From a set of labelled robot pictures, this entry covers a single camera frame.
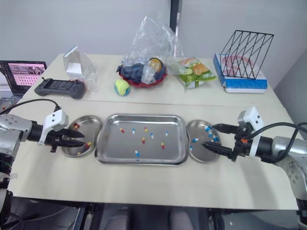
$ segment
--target laptop screen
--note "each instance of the laptop screen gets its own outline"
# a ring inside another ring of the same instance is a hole
[[[0,61],[0,70],[5,76],[12,94],[23,96],[45,72],[43,61]]]

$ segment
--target white wall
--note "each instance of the white wall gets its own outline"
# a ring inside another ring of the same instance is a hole
[[[307,47],[307,0],[183,0],[187,56],[213,57],[236,29],[275,35],[262,66],[274,88]]]
[[[292,120],[307,122],[307,49],[275,88],[275,93]],[[301,133],[307,140],[307,134]]]
[[[0,59],[49,65],[73,45],[126,54],[146,15],[169,24],[170,0],[0,0]]]

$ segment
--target rectangular metal tray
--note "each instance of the rectangular metal tray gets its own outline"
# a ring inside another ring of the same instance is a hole
[[[98,135],[95,157],[101,163],[182,164],[188,158],[186,124],[177,115],[111,115]]]

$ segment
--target red bowl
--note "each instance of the red bowl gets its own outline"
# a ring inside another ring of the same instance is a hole
[[[152,84],[145,84],[145,83],[143,83],[143,82],[141,82],[141,83],[134,83],[132,80],[128,80],[127,78],[125,78],[124,76],[122,76],[120,73],[119,73],[119,75],[126,81],[126,82],[128,82],[129,83],[129,85],[133,85],[134,87],[136,87],[136,88],[150,88],[150,87],[153,87],[153,86],[155,86],[155,85],[157,85],[157,84],[160,84],[163,80],[164,80],[164,78],[167,76],[167,73],[165,72],[165,74],[162,76],[162,78],[161,78],[161,80],[157,80],[156,82],[154,82],[154,83],[152,83]]]

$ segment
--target black cable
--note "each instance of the black cable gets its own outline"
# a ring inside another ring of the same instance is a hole
[[[24,221],[27,221],[27,220],[31,220],[31,219],[35,219],[35,218],[38,218],[39,217],[39,214],[33,214],[33,215],[30,215],[30,216],[27,216],[27,217],[24,217],[23,220]],[[2,226],[3,229],[8,229],[8,228],[11,228],[13,227],[15,224],[17,224],[19,221],[18,220],[14,220],[14,221],[11,221],[9,223],[6,223]]]
[[[306,126],[306,125],[307,125],[307,122],[302,122],[302,123],[298,124],[298,126]],[[293,143],[295,141],[297,134],[298,134],[298,129],[296,128],[292,137],[291,137],[291,139],[290,139],[290,141],[289,141],[287,148],[283,151],[282,155],[279,158],[276,159],[275,163],[281,161],[282,159],[284,159],[288,155],[288,153],[290,152],[290,149],[293,146]]]
[[[14,214],[14,213],[10,213],[10,215],[11,215],[11,216],[13,216],[13,217],[15,217],[16,219],[18,219],[18,220],[20,221],[20,224],[21,224],[21,228],[20,228],[20,230],[24,230],[24,220],[23,220],[23,219],[21,219],[21,217],[20,217],[20,216],[18,216],[18,215],[16,215],[16,214]]]
[[[71,229],[71,227],[73,226],[73,224],[75,223],[75,221],[73,223],[71,223],[71,225],[69,225],[69,227],[67,228],[67,230]]]
[[[296,128],[296,129],[299,129],[305,133],[307,133],[307,129],[301,127],[301,126],[298,126],[298,125],[295,125],[295,124],[292,124],[292,123],[287,123],[287,122],[278,122],[278,123],[274,123],[274,124],[270,124],[268,126],[265,126],[259,130],[257,130],[256,132],[248,135],[247,137],[245,137],[245,139],[253,139],[255,136],[257,136],[258,134],[262,133],[263,131],[269,129],[269,128],[273,128],[273,127],[276,127],[276,126],[289,126],[289,127],[293,127],[293,128]]]
[[[20,105],[23,105],[23,104],[26,104],[26,103],[30,103],[30,102],[37,102],[37,101],[48,101],[48,102],[53,102],[53,103],[56,105],[56,108],[55,108],[54,112],[57,111],[57,110],[59,110],[59,109],[61,108],[61,107],[58,105],[58,103],[56,103],[55,101],[53,101],[53,100],[51,100],[51,99],[40,98],[40,99],[33,99],[33,100],[29,100],[29,101],[25,101],[25,102],[21,102],[21,103],[12,105],[10,108],[7,108],[7,109],[3,110],[3,111],[0,113],[0,115],[1,115],[1,114],[4,114],[4,113],[6,113],[6,112],[9,112],[9,111],[11,111],[13,108],[16,108],[16,107],[18,107],[18,106],[20,106]]]

